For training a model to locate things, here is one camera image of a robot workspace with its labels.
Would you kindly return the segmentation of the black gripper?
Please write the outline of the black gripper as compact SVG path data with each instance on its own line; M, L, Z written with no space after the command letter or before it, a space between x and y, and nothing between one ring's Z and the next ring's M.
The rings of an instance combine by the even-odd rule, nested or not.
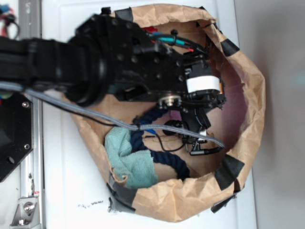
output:
M95 105L112 94L121 102L185 109L183 56L133 21L95 14L76 29L75 43L87 49L90 68L88 82L75 98L78 105Z

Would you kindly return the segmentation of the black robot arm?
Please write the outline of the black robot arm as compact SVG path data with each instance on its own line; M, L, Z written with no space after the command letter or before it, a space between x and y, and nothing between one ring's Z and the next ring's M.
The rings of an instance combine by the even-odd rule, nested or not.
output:
M138 24L106 14L93 15L67 43L1 37L0 79L63 92L83 107L107 94L119 101L157 102L188 92L181 54L152 41Z

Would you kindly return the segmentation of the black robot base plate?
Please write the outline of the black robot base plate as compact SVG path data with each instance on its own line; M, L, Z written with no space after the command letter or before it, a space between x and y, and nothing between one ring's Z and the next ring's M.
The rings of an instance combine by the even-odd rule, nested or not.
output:
M0 181L32 150L32 102L14 93L0 103Z

